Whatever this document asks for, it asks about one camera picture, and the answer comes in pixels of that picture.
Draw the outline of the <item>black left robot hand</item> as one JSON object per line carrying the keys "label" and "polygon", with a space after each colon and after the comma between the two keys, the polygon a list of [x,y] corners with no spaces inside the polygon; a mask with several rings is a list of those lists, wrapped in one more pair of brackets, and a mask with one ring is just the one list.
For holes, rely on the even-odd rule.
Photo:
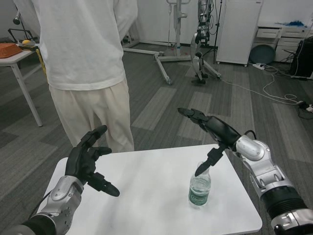
{"label": "black left robot hand", "polygon": [[88,184],[96,191],[102,191],[110,196],[118,197],[120,191],[105,177],[95,172],[96,161],[103,155],[112,153],[109,147],[94,147],[100,137],[107,131],[106,125],[101,125],[87,132],[74,147],[68,157],[65,175],[76,177],[83,185]]}

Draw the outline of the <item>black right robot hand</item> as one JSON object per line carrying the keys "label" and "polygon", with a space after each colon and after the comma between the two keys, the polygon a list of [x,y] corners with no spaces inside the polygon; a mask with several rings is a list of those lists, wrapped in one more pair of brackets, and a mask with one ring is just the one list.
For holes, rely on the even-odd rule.
{"label": "black right robot hand", "polygon": [[202,130],[209,133],[218,143],[218,148],[212,148],[207,154],[207,160],[198,166],[195,176],[198,177],[211,166],[214,166],[223,156],[225,149],[235,149],[236,141],[241,135],[230,125],[215,116],[207,116],[196,109],[178,108],[178,112],[193,123],[197,124]]}

